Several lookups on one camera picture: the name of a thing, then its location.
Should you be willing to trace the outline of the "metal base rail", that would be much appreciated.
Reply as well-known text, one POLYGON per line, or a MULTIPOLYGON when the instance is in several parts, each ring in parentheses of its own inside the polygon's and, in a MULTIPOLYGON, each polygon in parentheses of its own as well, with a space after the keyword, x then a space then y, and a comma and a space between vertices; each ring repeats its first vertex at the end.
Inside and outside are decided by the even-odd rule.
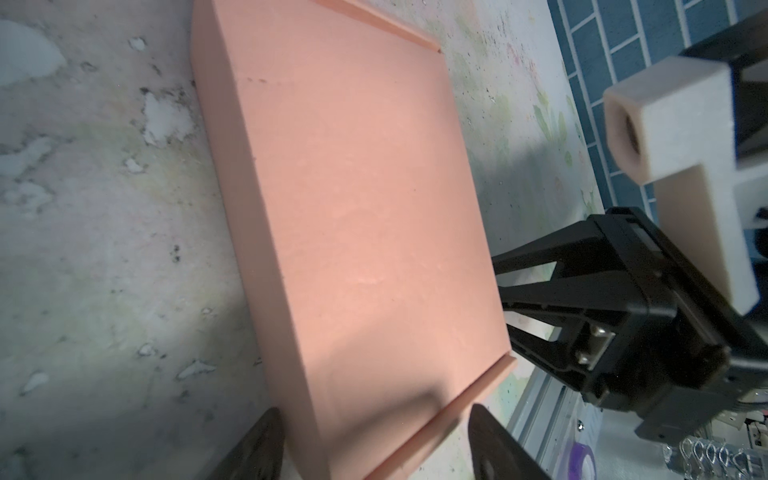
POLYGON ((551 479, 567 480, 568 455, 575 442, 588 445, 596 462, 602 420, 602 409, 536 368, 507 430, 551 479))

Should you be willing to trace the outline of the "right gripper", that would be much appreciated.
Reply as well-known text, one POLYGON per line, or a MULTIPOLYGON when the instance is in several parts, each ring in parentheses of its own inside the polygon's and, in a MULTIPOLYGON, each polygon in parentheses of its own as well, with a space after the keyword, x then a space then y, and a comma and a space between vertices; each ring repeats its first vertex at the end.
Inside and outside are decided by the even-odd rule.
POLYGON ((496 276, 548 263, 607 284, 501 287, 504 311, 559 331, 509 325, 513 350, 598 406, 636 413, 638 437, 677 442, 766 385, 766 341, 638 212, 589 215, 492 257, 496 276))

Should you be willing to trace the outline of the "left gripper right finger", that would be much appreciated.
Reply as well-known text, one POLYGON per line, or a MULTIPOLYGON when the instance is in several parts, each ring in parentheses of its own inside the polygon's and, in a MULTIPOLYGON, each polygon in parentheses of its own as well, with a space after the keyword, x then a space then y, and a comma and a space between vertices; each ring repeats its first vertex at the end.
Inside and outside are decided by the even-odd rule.
POLYGON ((482 404, 472 405, 468 438, 477 480, 550 479, 482 404))

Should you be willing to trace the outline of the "purple tape roll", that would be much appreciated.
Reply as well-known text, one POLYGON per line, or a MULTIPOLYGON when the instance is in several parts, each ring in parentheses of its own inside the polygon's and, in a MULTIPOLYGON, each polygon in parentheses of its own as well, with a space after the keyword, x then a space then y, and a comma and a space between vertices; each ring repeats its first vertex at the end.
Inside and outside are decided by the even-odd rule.
POLYGON ((592 449, 575 442, 570 450, 566 469, 567 480, 596 480, 597 468, 592 449))

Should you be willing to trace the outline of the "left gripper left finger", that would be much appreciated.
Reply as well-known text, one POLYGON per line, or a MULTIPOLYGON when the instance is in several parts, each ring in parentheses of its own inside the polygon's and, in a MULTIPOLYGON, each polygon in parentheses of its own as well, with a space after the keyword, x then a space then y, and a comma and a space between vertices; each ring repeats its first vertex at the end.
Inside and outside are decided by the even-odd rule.
POLYGON ((209 480, 278 480, 285 451, 280 410, 271 407, 218 463, 209 480))

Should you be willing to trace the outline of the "peach paper box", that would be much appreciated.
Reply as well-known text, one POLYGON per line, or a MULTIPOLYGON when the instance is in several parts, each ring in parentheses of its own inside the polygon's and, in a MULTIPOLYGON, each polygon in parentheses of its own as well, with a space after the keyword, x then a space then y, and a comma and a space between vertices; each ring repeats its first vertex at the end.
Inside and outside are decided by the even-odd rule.
POLYGON ((361 1, 198 1, 191 63, 305 479, 404 479, 514 366, 449 72, 361 1))

